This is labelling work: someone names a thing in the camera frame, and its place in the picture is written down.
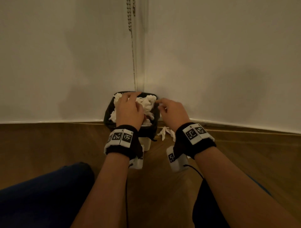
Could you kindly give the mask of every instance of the hand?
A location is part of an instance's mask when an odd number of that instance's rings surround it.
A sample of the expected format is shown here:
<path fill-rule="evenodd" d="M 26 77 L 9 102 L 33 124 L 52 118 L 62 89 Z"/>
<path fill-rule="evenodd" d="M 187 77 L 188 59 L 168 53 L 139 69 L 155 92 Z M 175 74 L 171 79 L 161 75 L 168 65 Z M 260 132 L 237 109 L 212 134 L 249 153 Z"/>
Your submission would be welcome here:
<path fill-rule="evenodd" d="M 116 104 L 116 127 L 120 125 L 131 125 L 138 131 L 143 123 L 144 110 L 141 104 L 136 102 L 141 92 L 128 92 Z"/>
<path fill-rule="evenodd" d="M 158 109 L 160 110 L 163 121 L 174 132 L 183 124 L 191 122 L 185 108 L 180 102 L 162 98 L 156 100 L 156 103 L 162 104 L 158 106 Z"/>

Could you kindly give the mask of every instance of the person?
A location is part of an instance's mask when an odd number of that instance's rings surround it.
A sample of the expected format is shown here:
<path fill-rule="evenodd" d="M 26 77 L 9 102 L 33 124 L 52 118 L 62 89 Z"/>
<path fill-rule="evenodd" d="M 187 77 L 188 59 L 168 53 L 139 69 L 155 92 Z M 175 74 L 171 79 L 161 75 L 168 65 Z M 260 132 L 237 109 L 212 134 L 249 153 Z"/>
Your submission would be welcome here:
<path fill-rule="evenodd" d="M 89 166 L 80 163 L 4 189 L 0 191 L 0 226 L 118 227 L 129 161 L 140 156 L 140 144 L 135 140 L 144 119 L 142 106 L 136 102 L 139 94 L 124 93 L 119 99 L 116 129 L 133 133 L 130 146 L 121 148 L 121 141 L 106 146 L 107 157 L 95 182 Z M 301 227 L 220 152 L 211 138 L 192 143 L 184 136 L 184 130 L 194 123 L 181 103 L 166 98 L 156 102 L 163 121 L 176 132 L 175 147 L 187 148 L 183 151 L 195 160 L 205 178 L 193 209 L 195 227 Z M 110 136 L 107 145 L 113 139 Z"/>

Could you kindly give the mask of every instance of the crumpled white paper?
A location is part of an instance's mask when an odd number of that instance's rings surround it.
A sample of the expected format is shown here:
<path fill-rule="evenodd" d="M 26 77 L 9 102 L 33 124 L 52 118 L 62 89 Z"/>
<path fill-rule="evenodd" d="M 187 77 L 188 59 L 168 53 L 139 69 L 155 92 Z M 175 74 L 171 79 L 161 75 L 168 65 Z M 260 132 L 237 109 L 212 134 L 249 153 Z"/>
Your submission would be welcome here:
<path fill-rule="evenodd" d="M 109 118 L 109 120 L 112 120 L 114 123 L 116 123 L 116 103 L 118 102 L 119 98 L 121 98 L 122 94 L 121 93 L 116 93 L 114 95 L 114 105 L 115 105 L 115 109 L 114 111 L 111 113 L 111 117 Z M 137 97 L 136 101 L 142 105 L 143 109 L 144 109 L 144 114 L 149 116 L 151 118 L 151 120 L 154 120 L 154 115 L 150 112 L 155 104 L 156 101 L 156 96 L 154 95 L 147 95 L 146 97 Z M 149 119 L 144 120 L 144 122 L 142 123 L 142 126 L 151 126 L 152 123 Z"/>
<path fill-rule="evenodd" d="M 172 140 L 175 142 L 175 132 L 169 127 L 163 127 L 162 130 L 157 135 L 162 135 L 162 141 L 165 139 L 165 133 L 169 133 L 172 137 Z"/>

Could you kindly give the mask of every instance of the person's left hand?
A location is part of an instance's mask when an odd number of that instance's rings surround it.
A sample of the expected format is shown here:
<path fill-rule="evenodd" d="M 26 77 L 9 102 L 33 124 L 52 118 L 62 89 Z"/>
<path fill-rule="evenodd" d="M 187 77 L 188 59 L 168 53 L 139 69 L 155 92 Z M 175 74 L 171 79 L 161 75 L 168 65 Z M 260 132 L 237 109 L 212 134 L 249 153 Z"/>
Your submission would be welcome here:
<path fill-rule="evenodd" d="M 116 127 L 120 125 L 131 125 L 138 131 L 143 123 L 144 110 L 141 104 L 136 102 L 141 92 L 123 93 L 116 104 Z"/>

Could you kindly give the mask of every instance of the pants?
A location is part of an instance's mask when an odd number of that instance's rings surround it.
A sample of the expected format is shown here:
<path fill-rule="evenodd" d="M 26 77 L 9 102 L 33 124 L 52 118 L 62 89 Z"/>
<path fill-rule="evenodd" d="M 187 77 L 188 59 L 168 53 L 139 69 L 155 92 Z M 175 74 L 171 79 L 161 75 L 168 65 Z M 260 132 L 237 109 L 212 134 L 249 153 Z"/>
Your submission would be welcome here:
<path fill-rule="evenodd" d="M 0 227 L 69 228 L 93 184 L 93 171 L 80 162 L 3 189 Z M 192 220 L 195 227 L 229 227 L 206 180 L 201 184 Z"/>

